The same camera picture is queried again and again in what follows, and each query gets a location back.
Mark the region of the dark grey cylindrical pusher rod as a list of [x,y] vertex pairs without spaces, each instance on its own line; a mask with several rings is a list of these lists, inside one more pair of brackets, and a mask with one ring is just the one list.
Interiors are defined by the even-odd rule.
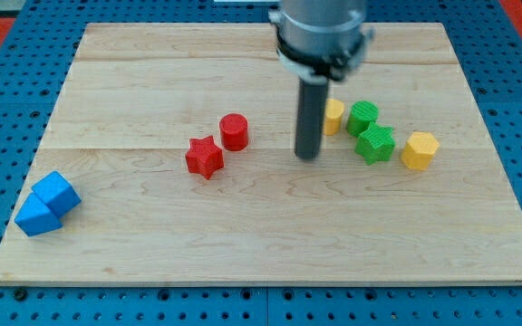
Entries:
[[328,81],[299,81],[295,155],[301,160],[314,160],[320,153],[328,91]]

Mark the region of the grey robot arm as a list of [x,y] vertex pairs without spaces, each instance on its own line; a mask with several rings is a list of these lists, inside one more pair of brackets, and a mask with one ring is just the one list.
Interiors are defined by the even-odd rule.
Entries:
[[295,155],[320,153],[331,82],[343,82],[361,65],[373,38],[362,30],[366,0],[282,0],[268,13],[279,61],[299,81]]

